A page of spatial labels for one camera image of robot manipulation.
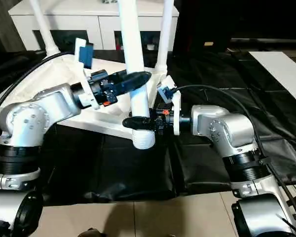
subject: white pvc pipe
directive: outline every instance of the white pvc pipe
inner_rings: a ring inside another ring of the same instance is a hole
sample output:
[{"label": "white pvc pipe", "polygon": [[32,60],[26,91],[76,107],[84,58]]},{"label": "white pvc pipe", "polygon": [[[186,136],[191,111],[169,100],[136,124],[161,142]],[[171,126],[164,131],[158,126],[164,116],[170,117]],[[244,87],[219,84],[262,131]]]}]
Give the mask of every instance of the white pvc pipe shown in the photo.
[{"label": "white pvc pipe", "polygon": [[171,33],[173,4],[174,0],[164,0],[158,59],[155,66],[157,72],[167,71],[167,57]]},{"label": "white pvc pipe", "polygon": [[[124,57],[127,73],[144,70],[142,42],[138,26],[135,0],[118,0]],[[133,116],[150,117],[146,85],[130,92]],[[133,130],[133,144],[138,149],[148,149],[155,143],[154,132]]]},{"label": "white pvc pipe", "polygon": [[37,20],[37,23],[39,25],[39,31],[41,33],[41,36],[45,43],[45,50],[47,53],[47,56],[54,55],[56,53],[59,53],[59,49],[56,46],[53,37],[51,36],[47,19],[43,15],[38,0],[30,0],[35,18]]}]

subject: white pipe connector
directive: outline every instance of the white pipe connector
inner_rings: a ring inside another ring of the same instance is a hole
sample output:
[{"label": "white pipe connector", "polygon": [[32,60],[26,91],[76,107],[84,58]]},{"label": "white pipe connector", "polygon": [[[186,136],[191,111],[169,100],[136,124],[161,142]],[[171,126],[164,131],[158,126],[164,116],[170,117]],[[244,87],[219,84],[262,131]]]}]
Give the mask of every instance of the white pipe connector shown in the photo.
[{"label": "white pipe connector", "polygon": [[158,59],[155,66],[157,72],[167,72],[167,57],[172,25],[172,11],[174,0],[164,0],[162,25],[159,40]]},{"label": "white pipe connector", "polygon": [[[144,59],[135,0],[118,0],[127,73],[144,71]],[[130,92],[133,116],[150,117],[146,85]],[[133,144],[148,149],[155,144],[153,131],[133,130]]]},{"label": "white pipe connector", "polygon": [[34,12],[34,16],[39,25],[39,31],[41,33],[41,36],[46,46],[45,50],[46,50],[47,56],[51,56],[56,53],[59,53],[59,49],[55,44],[55,41],[51,35],[50,28],[48,27],[48,24],[47,24],[47,19],[41,11],[41,7],[39,5],[38,0],[30,0],[30,3]]}]

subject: white drawer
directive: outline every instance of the white drawer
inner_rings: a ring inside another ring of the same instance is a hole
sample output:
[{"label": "white drawer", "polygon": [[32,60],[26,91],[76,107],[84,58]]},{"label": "white drawer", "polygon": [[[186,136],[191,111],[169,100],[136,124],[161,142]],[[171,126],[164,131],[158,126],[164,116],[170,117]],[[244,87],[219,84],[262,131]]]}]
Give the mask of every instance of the white drawer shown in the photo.
[{"label": "white drawer", "polygon": [[[14,25],[27,50],[39,50],[33,30],[39,30],[33,15],[12,15]],[[98,16],[47,15],[51,30],[86,30],[94,49],[103,49]]]},{"label": "white drawer", "polygon": [[[103,49],[114,50],[115,31],[121,31],[120,19],[118,16],[99,16]],[[162,17],[138,17],[140,31],[161,31]],[[173,50],[174,38],[177,28],[177,17],[172,17],[172,26],[169,39],[169,51]]]}]

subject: white cabinet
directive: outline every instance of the white cabinet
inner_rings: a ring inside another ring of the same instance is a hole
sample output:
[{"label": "white cabinet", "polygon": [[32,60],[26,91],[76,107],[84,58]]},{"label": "white cabinet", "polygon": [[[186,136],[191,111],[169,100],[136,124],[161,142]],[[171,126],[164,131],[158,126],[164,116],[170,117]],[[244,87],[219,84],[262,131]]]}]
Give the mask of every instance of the white cabinet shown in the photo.
[{"label": "white cabinet", "polygon": [[[39,30],[38,23],[33,15],[12,15],[12,20],[27,50],[40,49],[35,31]],[[62,30],[64,33],[86,31],[88,40],[95,49],[103,49],[99,21],[97,16],[61,16],[47,15],[50,29]],[[74,38],[68,39],[74,44]]]},{"label": "white cabinet", "polygon": [[[116,38],[120,32],[117,3],[103,4],[102,0],[40,0],[40,5],[56,44],[71,46],[75,37],[83,38],[85,35],[95,49],[116,49]],[[137,11],[144,38],[152,32],[160,32],[163,0],[137,0]],[[29,0],[22,0],[9,14],[26,49],[40,49],[42,40]],[[169,50],[173,49],[178,16],[179,12],[173,7]],[[158,34],[151,38],[156,41],[156,37]]]},{"label": "white cabinet", "polygon": [[[121,31],[118,16],[99,16],[103,49],[116,49],[116,32]],[[144,32],[160,32],[162,17],[140,16],[138,17],[139,30]],[[172,51],[177,28],[178,18],[172,18],[169,50]]]}]

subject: black cloth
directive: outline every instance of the black cloth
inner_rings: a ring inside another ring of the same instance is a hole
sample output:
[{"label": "black cloth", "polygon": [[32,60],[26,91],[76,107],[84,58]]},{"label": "black cloth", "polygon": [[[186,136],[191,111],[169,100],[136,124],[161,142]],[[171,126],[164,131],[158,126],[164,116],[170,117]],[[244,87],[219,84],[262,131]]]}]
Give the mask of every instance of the black cloth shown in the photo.
[{"label": "black cloth", "polygon": [[[145,66],[153,67],[156,56],[156,52],[144,52]],[[16,79],[13,75],[42,57],[34,52],[10,57],[14,67],[0,70],[0,92],[4,89],[1,83],[11,83]],[[95,57],[124,62],[117,51],[95,51]],[[276,170],[286,183],[296,184],[296,100],[252,56],[169,55],[168,74],[178,86],[212,85],[240,100],[252,114]],[[242,113],[228,98],[210,90],[182,90],[182,101],[187,110],[195,104],[215,104]],[[222,158],[208,139],[189,131],[179,137],[157,136],[153,148],[140,151],[127,139],[54,125],[41,151],[39,184],[48,205],[169,199],[230,190]]]}]

